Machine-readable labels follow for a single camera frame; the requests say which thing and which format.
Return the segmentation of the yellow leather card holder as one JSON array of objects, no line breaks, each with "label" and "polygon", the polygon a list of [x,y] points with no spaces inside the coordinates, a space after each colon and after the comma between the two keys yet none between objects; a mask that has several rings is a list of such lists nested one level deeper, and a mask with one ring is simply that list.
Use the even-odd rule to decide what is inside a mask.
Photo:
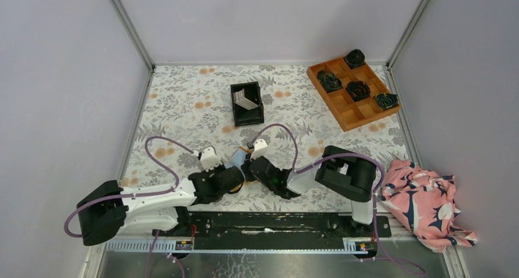
[{"label": "yellow leather card holder", "polygon": [[250,154],[248,149],[243,147],[238,147],[228,161],[224,164],[225,168],[237,167],[241,172],[243,172],[242,165],[245,163],[247,156]]}]

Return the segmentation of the black plastic card box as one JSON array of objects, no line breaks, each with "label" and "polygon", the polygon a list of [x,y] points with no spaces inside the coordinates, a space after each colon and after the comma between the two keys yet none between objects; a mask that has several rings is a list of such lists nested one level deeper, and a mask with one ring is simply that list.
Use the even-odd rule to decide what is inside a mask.
[{"label": "black plastic card box", "polygon": [[230,85],[232,112],[236,127],[264,123],[261,88],[257,81]]}]

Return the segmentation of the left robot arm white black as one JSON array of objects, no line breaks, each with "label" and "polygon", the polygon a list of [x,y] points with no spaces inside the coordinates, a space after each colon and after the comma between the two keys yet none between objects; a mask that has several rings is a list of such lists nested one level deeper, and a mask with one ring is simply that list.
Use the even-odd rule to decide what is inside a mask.
[{"label": "left robot arm white black", "polygon": [[77,237],[85,246],[156,230],[181,236],[190,227],[188,207],[219,201],[244,180],[238,167],[224,166],[192,173],[177,184],[123,188],[110,180],[79,201],[71,216],[78,217]]}]

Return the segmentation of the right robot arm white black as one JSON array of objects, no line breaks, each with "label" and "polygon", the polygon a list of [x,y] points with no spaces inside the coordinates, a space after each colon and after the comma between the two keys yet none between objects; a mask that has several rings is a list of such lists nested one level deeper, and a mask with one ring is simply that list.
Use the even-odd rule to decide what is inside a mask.
[{"label": "right robot arm white black", "polygon": [[258,181],[275,195],[290,200],[324,186],[351,203],[351,228],[359,236],[375,229],[373,183],[377,161],[351,151],[327,146],[322,158],[298,170],[276,167],[265,156],[252,152],[240,165],[247,181]]}]

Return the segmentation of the stack of credit cards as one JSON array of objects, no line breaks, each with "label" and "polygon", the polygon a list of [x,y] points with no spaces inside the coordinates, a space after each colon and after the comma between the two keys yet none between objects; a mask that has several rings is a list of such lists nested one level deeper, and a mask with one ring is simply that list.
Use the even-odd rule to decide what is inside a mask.
[{"label": "stack of credit cards", "polygon": [[258,108],[258,104],[248,98],[248,92],[245,89],[233,93],[234,103],[246,110],[253,110]]}]

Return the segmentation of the floral patterned table mat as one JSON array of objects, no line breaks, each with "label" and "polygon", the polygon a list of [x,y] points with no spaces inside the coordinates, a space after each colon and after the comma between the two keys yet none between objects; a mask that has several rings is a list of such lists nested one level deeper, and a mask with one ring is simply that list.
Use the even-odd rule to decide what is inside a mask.
[{"label": "floral patterned table mat", "polygon": [[[257,81],[263,124],[236,127],[230,85]],[[397,116],[342,131],[307,75],[306,66],[160,66],[151,81],[121,185],[174,182],[202,168],[191,151],[213,146],[228,160],[255,135],[279,168],[304,167],[334,145],[385,167],[408,159]]]}]

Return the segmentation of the rolled green tie left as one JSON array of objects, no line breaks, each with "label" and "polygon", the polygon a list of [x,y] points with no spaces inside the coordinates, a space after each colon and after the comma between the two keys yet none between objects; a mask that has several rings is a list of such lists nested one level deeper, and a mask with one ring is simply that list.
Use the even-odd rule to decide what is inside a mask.
[{"label": "rolled green tie left", "polygon": [[333,73],[325,72],[324,70],[320,70],[317,73],[317,79],[321,83],[323,89],[327,92],[339,91],[343,88],[342,82],[339,78],[337,78]]}]

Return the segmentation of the rolled green tie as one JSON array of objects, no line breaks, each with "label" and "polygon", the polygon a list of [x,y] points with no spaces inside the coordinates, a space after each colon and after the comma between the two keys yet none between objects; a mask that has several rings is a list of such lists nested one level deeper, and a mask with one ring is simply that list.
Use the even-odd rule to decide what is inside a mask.
[{"label": "rolled green tie", "polygon": [[379,93],[374,96],[374,100],[382,111],[389,110],[398,106],[398,96],[391,93]]},{"label": "rolled green tie", "polygon": [[339,78],[337,78],[333,73],[325,72],[324,70],[320,70],[317,73],[317,79],[321,83],[323,89],[327,92],[339,91],[343,88],[342,82]]}]

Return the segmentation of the orange wooden compartment tray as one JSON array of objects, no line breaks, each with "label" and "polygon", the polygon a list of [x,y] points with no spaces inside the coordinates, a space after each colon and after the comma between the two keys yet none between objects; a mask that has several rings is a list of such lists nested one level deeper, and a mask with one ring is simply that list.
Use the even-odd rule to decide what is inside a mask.
[{"label": "orange wooden compartment tray", "polygon": [[365,61],[346,56],[310,66],[307,75],[343,131],[396,114],[400,100]]}]

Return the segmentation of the rolled dark tie centre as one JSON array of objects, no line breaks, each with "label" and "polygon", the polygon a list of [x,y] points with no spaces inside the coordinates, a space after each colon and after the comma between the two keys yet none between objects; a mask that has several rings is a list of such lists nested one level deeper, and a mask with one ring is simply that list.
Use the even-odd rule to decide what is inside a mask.
[{"label": "rolled dark tie centre", "polygon": [[346,92],[354,102],[370,97],[371,89],[363,81],[350,81],[346,85]]}]

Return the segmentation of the rolled dark tie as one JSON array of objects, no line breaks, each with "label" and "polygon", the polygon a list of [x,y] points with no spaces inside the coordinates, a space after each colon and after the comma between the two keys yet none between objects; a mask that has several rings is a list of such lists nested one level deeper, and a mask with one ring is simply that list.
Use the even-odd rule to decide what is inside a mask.
[{"label": "rolled dark tie", "polygon": [[356,69],[365,64],[365,55],[360,49],[355,49],[350,51],[344,60],[350,69]]},{"label": "rolled dark tie", "polygon": [[363,81],[350,81],[346,85],[346,92],[354,102],[370,97],[371,89]]}]

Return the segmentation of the rolled green tie right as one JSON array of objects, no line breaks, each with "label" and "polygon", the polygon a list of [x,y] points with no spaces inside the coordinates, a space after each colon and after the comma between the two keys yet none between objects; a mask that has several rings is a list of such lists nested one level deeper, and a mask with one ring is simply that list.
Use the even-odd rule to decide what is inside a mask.
[{"label": "rolled green tie right", "polygon": [[379,93],[374,96],[374,100],[382,111],[389,110],[398,106],[398,96],[391,93]]}]

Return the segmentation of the rolled dark tie top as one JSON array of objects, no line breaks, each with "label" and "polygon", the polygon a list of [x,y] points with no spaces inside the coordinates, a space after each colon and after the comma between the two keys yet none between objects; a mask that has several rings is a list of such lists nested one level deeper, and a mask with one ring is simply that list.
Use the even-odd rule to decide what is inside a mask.
[{"label": "rolled dark tie top", "polygon": [[355,49],[350,51],[344,60],[350,69],[356,69],[365,64],[365,55],[360,49]]}]

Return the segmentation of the pink patterned cloth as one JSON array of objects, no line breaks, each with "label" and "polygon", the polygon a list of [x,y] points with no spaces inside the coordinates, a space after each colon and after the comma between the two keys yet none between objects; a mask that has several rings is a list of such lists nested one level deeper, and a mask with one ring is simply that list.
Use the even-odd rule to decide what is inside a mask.
[{"label": "pink patterned cloth", "polygon": [[393,160],[384,177],[381,203],[426,248],[472,247],[474,231],[454,224],[461,213],[454,200],[455,176],[440,176],[409,160]]}]

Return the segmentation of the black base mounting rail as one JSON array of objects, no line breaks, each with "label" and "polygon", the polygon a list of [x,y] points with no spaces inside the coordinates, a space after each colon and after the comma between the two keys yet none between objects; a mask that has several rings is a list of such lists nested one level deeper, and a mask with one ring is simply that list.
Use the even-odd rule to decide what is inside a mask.
[{"label": "black base mounting rail", "polygon": [[205,212],[183,214],[161,237],[186,238],[196,250],[341,250],[344,240],[389,238],[389,219],[375,224],[328,212]]}]

